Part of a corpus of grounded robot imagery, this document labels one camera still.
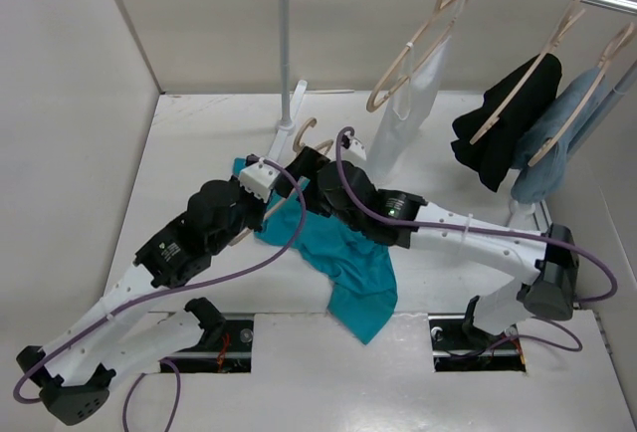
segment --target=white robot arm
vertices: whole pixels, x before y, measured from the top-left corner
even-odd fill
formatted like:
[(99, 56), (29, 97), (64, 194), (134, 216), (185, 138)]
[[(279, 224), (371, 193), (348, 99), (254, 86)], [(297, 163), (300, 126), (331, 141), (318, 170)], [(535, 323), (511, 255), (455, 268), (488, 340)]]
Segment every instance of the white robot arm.
[[(350, 158), (356, 158), (360, 143), (354, 139), (346, 147)], [(345, 162), (347, 183), (376, 214), (460, 228), (447, 231), (386, 225), (352, 204), (336, 167), (305, 147), (286, 168), (290, 179), (305, 177), (310, 181), (304, 191), (310, 212), (336, 216), (377, 243), (446, 251), (512, 276), (499, 290), (470, 301), (463, 324), (467, 336), (491, 340), (530, 316), (557, 321), (572, 316), (576, 255), (531, 239), (467, 234), (470, 226), (511, 230), (457, 215), (409, 193), (376, 190), (363, 170)], [(258, 162), (247, 166), (238, 178), (206, 183), (189, 199), (187, 210), (137, 252), (122, 279), (76, 324), (43, 347), (26, 347), (17, 358), (23, 371), (32, 369), (87, 326), (104, 323), (30, 377), (40, 387), (40, 398), (49, 411), (67, 425), (82, 422), (105, 403), (110, 389), (145, 364), (197, 343), (217, 340), (225, 320), (205, 299), (192, 300), (184, 311), (137, 335), (124, 337), (163, 296), (184, 287), (209, 267), (211, 257), (244, 228), (260, 230), (272, 190), (289, 196), (293, 189), (290, 179)], [(572, 244), (565, 227), (553, 225), (543, 235)], [(130, 307), (131, 301), (148, 295), (151, 299)], [(120, 311), (124, 305), (127, 309)]]

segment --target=vertical pole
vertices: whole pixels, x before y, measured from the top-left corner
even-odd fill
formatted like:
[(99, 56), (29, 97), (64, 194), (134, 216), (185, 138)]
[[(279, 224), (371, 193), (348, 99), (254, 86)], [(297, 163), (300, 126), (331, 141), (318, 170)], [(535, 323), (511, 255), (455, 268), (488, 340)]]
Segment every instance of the vertical pole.
[(290, 127), (290, 0), (279, 0), (279, 50), (281, 62), (281, 123)]

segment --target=white platform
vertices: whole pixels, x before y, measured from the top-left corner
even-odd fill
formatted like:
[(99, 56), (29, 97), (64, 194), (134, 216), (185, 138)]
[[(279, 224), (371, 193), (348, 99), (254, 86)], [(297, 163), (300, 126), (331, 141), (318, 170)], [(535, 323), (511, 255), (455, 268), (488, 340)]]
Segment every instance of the white platform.
[[(370, 144), (381, 112), (368, 113), (367, 93), (307, 93), (299, 124), (318, 119), (306, 142), (335, 138), (345, 125)], [(169, 220), (181, 213), (190, 195), (214, 178), (228, 178), (235, 157), (265, 154), (274, 138), (279, 112), (275, 95), (162, 96), (148, 137), (126, 213), (107, 287), (113, 285), (134, 253)], [(493, 194), (478, 181), (475, 172), (459, 164), (450, 147), (454, 138), (451, 120), (479, 106), (481, 96), (441, 94), (421, 134), (410, 149), (404, 173), (390, 186), (420, 194), (440, 206), (476, 218), (505, 224), (509, 181)], [(282, 161), (292, 159), (291, 147)], [(535, 229), (533, 220), (526, 225)], [(204, 281), (252, 266), (274, 253), (254, 238), (227, 248), (213, 259), (210, 270), (195, 281)], [(509, 278), (486, 267), (435, 252), (391, 250), (398, 283), (400, 312), (458, 312), (467, 301), (501, 286)], [(286, 254), (269, 268), (239, 281), (205, 292), (193, 292), (163, 303), (163, 311), (183, 307), (189, 298), (208, 296), (226, 313), (321, 313), (331, 286), (296, 252)]]
[[(523, 341), (527, 373), (457, 373), (433, 371), (426, 315), (395, 316), (368, 346), (325, 315), (258, 315), (252, 372), (184, 375), (171, 432), (634, 430), (593, 314), (577, 312), (568, 326), (583, 352)], [(538, 322), (521, 330), (567, 341)], [(73, 431), (121, 430), (131, 383)], [(171, 374), (143, 380), (132, 432), (164, 429), (174, 387)]]
[[(299, 122), (315, 116), (318, 126), (305, 141), (334, 138), (350, 124), (363, 142), (371, 142), (380, 114), (364, 110), (366, 97), (306, 94)], [(475, 95), (441, 94), (410, 149), (404, 172), (391, 186), (504, 224), (513, 178), (493, 194), (475, 172), (456, 162), (449, 145), (452, 119), (481, 101)], [(227, 178), (235, 157), (268, 150), (278, 111), (274, 95), (161, 98), (108, 288), (135, 251), (182, 212), (205, 181)], [(288, 147), (282, 160), (291, 158)], [(526, 226), (535, 229), (533, 220)], [(212, 268), (196, 281), (235, 272), (273, 253), (273, 247), (246, 239), (214, 258)], [(257, 316), (251, 374), (185, 377), (173, 432), (634, 430), (592, 313), (577, 313), (568, 324), (582, 338), (583, 353), (525, 341), (528, 374), (433, 373), (423, 313), (461, 313), (471, 297), (492, 291), (508, 277), (436, 252), (396, 248), (391, 259), (397, 311), (414, 314), (395, 317), (367, 347), (323, 314), (329, 281), (294, 251), (249, 277), (161, 304), (157, 311), (176, 311), (188, 298), (207, 296), (225, 313), (276, 314)], [(567, 340), (545, 324), (527, 321), (521, 329)], [(131, 403), (133, 430), (163, 430), (173, 387), (170, 375), (144, 381)], [(101, 430), (119, 430), (127, 388), (124, 384), (103, 411), (74, 430), (95, 430), (99, 420)]]

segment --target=teal cloth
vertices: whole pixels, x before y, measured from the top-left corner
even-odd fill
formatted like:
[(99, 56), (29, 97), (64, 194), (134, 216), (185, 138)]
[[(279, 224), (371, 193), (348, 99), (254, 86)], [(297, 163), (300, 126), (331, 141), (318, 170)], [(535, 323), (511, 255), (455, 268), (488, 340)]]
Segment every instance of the teal cloth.
[(592, 115), (608, 92), (605, 79), (595, 88), (579, 115), (555, 146), (534, 166), (528, 166), (528, 163), (547, 140), (557, 135), (598, 74), (599, 67), (580, 74), (517, 143), (512, 168), (521, 172), (511, 189), (514, 200), (525, 205), (538, 203), (561, 186), (566, 172), (569, 146), (576, 135), (584, 132), (592, 124)]
[[(234, 174), (244, 165), (242, 158), (235, 159)], [(274, 195), (270, 205), (280, 198)], [(255, 236), (270, 245), (283, 246), (300, 218), (301, 205), (295, 196)], [(351, 231), (334, 217), (324, 218), (311, 212), (293, 247), (333, 281), (329, 312), (363, 344), (369, 343), (389, 321), (398, 300), (389, 249)]]

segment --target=black shirt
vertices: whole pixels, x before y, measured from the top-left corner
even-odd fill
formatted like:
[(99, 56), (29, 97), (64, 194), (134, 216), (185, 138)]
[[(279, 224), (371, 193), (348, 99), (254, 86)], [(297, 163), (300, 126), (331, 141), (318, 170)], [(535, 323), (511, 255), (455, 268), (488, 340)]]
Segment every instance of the black shirt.
[(500, 114), (498, 122), (476, 144), (474, 134), (496, 111), (529, 70), (536, 57), (519, 66), (484, 94), (483, 105), (456, 118), (452, 124), (458, 140), (452, 141), (456, 159), (480, 174), (480, 181), (498, 191), (513, 162), (518, 140), (555, 100), (561, 79), (561, 62), (547, 54)]

